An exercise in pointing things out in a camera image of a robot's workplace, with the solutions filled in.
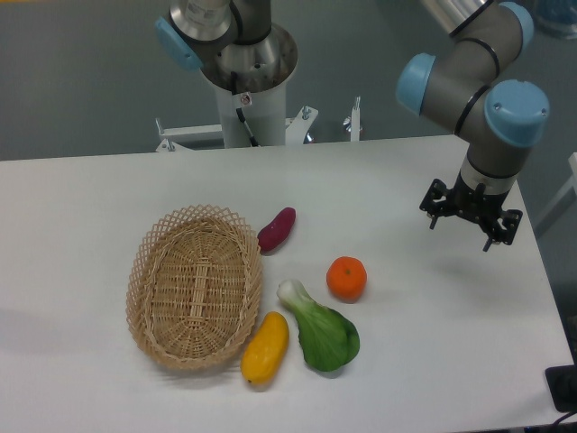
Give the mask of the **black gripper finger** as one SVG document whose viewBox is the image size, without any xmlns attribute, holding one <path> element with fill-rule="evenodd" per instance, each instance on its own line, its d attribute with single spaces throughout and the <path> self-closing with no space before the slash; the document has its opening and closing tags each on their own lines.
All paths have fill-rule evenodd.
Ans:
<svg viewBox="0 0 577 433">
<path fill-rule="evenodd" d="M 512 245 L 522 218 L 523 212 L 518 209 L 500 210 L 497 214 L 483 216 L 481 229 L 487 241 L 482 251 L 488 252 L 494 244 Z"/>
<path fill-rule="evenodd" d="M 451 190 L 439 179 L 434 179 L 422 199 L 419 209 L 427 214 L 430 219 L 429 228 L 434 229 L 440 217 L 451 215 L 451 203 L 449 197 Z"/>
</svg>

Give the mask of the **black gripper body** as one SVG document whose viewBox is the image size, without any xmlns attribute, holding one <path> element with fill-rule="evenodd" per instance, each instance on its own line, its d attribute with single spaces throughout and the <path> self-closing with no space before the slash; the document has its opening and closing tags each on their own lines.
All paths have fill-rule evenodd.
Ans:
<svg viewBox="0 0 577 433">
<path fill-rule="evenodd" d="M 460 217 L 481 228 L 481 218 L 497 214 L 502 210 L 507 195 L 508 193 L 498 195 L 486 193 L 485 184 L 479 184 L 478 188 L 472 189 L 459 174 L 449 197 L 451 203 L 450 217 Z"/>
</svg>

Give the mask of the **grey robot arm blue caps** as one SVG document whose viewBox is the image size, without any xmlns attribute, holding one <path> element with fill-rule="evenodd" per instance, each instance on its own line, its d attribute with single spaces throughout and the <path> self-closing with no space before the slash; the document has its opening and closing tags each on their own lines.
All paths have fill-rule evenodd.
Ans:
<svg viewBox="0 0 577 433">
<path fill-rule="evenodd" d="M 488 244 L 511 244 L 522 212 L 503 204 L 550 108 L 539 87 L 499 75 L 531 42 L 533 20 L 511 2 L 428 1 L 426 10 L 453 49 L 440 58 L 413 57 L 398 78 L 396 98 L 469 148 L 453 186 L 434 180 L 420 207 L 432 221 L 455 216 L 474 223 Z M 272 21 L 269 2 L 174 1 L 154 28 L 168 56 L 200 71 L 215 90 L 226 147 L 304 142 L 310 115 L 285 118 L 298 50 Z"/>
</svg>

